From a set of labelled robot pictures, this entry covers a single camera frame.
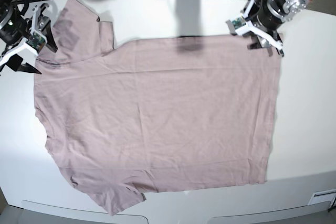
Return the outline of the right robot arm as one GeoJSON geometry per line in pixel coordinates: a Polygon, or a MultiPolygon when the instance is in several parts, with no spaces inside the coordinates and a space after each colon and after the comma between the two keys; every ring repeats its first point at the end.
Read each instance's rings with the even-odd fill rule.
{"type": "Polygon", "coordinates": [[[43,15],[49,5],[36,5],[32,17],[24,18],[28,7],[29,0],[1,0],[1,41],[5,43],[1,69],[8,66],[15,72],[41,74],[34,66],[23,63],[18,54],[28,50],[37,57],[44,47],[52,52],[58,47],[51,32],[50,18],[43,15]]]}

